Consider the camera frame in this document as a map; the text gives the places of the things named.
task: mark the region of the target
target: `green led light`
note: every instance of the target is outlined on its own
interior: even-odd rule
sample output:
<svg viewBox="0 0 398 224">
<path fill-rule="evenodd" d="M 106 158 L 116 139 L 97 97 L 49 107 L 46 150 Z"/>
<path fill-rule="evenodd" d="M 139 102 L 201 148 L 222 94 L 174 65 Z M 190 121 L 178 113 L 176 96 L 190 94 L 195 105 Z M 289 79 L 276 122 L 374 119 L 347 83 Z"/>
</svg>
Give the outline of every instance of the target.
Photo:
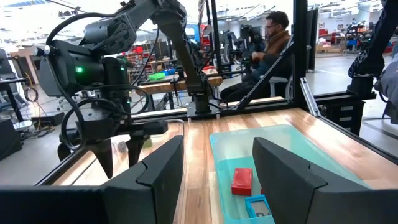
<svg viewBox="0 0 398 224">
<path fill-rule="evenodd" d="M 76 67 L 76 72 L 77 73 L 82 73 L 83 72 L 83 68 L 82 67 Z"/>
</svg>

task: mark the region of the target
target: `glasses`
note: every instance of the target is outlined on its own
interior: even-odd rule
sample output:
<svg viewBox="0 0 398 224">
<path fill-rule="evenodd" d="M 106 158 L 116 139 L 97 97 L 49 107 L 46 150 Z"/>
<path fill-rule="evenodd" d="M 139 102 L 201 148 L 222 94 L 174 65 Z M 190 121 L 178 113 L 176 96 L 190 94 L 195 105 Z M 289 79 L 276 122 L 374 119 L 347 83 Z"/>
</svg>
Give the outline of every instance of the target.
<svg viewBox="0 0 398 224">
<path fill-rule="evenodd" d="M 266 26 L 266 28 L 267 29 L 270 29 L 270 28 L 272 28 L 272 27 L 274 27 L 274 26 L 277 26 L 278 24 L 274 24 L 274 25 L 271 25 L 271 26 Z"/>
</svg>

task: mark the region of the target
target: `brown scarf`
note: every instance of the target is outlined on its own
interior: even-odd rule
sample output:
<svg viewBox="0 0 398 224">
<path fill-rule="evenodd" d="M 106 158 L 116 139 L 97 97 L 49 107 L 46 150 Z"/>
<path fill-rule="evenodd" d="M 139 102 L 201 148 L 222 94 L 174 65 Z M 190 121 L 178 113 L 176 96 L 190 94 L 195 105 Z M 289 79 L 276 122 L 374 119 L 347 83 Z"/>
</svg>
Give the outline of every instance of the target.
<svg viewBox="0 0 398 224">
<path fill-rule="evenodd" d="M 285 44 L 289 41 L 289 38 L 290 35 L 287 30 L 274 35 L 268 41 L 266 53 L 280 54 L 283 51 Z"/>
</svg>

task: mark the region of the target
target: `red block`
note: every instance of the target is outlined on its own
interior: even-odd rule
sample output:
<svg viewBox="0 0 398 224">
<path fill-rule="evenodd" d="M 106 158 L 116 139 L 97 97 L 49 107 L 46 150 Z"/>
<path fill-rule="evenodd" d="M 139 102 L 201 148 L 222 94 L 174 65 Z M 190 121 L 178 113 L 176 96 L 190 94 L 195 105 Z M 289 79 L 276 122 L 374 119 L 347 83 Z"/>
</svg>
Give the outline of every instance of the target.
<svg viewBox="0 0 398 224">
<path fill-rule="evenodd" d="M 235 168 L 232 180 L 232 194 L 251 196 L 253 170 L 250 168 Z"/>
</svg>

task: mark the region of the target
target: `ceiling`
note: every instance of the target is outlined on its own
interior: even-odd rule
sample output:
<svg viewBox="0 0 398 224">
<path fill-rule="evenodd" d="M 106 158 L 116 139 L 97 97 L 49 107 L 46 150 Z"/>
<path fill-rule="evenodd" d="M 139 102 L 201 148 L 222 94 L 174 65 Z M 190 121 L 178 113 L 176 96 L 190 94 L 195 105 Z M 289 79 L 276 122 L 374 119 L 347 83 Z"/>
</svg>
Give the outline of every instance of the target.
<svg viewBox="0 0 398 224">
<path fill-rule="evenodd" d="M 121 0 L 0 0 L 0 47 L 21 47 L 24 45 L 43 44 L 51 30 L 70 16 L 60 15 L 73 9 L 83 12 L 113 13 L 120 8 Z M 198 21 L 199 0 L 179 0 L 187 10 L 188 21 Z M 217 0 L 219 19 L 260 18 L 268 10 L 278 10 L 286 1 L 272 2 L 265 5 L 264 0 L 250 0 L 242 5 L 240 0 Z M 309 0 L 309 7 L 319 7 L 324 12 L 349 11 L 359 4 L 375 5 L 377 9 L 380 0 Z M 59 33 L 56 39 L 77 40 L 83 37 L 84 27 L 98 18 L 82 19 Z M 152 21 L 147 21 L 140 27 L 141 32 L 152 32 L 156 29 Z"/>
</svg>

